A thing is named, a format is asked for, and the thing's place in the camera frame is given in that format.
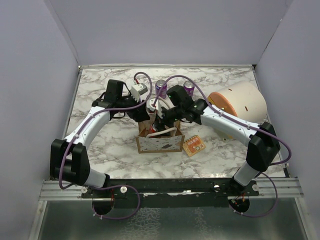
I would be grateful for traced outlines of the red cola can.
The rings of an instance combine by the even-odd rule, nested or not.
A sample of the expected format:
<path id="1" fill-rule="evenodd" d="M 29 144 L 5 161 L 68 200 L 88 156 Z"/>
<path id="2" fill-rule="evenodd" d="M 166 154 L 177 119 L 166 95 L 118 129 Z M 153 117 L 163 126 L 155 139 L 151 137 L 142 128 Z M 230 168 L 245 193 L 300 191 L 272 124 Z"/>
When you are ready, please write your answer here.
<path id="1" fill-rule="evenodd" d="M 150 134 L 153 134 L 153 133 L 156 133 L 157 131 L 158 131 L 157 128 L 153 124 L 151 124 L 150 127 L 149 127 L 148 132 Z"/>

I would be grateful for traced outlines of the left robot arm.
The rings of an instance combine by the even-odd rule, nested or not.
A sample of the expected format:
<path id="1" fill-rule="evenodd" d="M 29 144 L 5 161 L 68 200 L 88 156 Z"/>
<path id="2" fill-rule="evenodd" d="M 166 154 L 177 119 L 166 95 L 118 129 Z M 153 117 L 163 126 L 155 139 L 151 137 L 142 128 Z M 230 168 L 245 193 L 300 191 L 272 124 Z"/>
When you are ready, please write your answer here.
<path id="1" fill-rule="evenodd" d="M 94 100 L 80 125 L 64 139 L 55 139 L 50 147 L 50 176 L 59 182 L 92 187 L 97 196 L 106 197 L 111 190 L 108 174 L 91 168 L 87 149 L 100 130 L 115 117 L 124 113 L 135 122 L 149 120 L 141 95 L 148 92 L 143 83 L 134 84 L 123 95 L 126 83 L 110 79 L 105 92 Z"/>

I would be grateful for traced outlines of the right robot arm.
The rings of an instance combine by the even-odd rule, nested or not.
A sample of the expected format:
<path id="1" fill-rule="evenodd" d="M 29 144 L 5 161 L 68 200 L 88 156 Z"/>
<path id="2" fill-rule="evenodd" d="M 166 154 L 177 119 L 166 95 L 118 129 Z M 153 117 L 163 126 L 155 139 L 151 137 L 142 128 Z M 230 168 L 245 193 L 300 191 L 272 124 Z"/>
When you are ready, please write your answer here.
<path id="1" fill-rule="evenodd" d="M 219 109 L 206 99 L 193 100 L 181 85 L 171 87 L 167 95 L 173 104 L 172 108 L 161 107 L 157 97 L 148 102 L 149 109 L 157 111 L 160 122 L 165 126 L 171 127 L 174 122 L 185 119 L 225 132 L 246 146 L 245 162 L 229 184 L 234 195 L 240 196 L 246 192 L 249 182 L 265 172 L 279 153 L 279 139 L 270 123 L 246 121 Z"/>

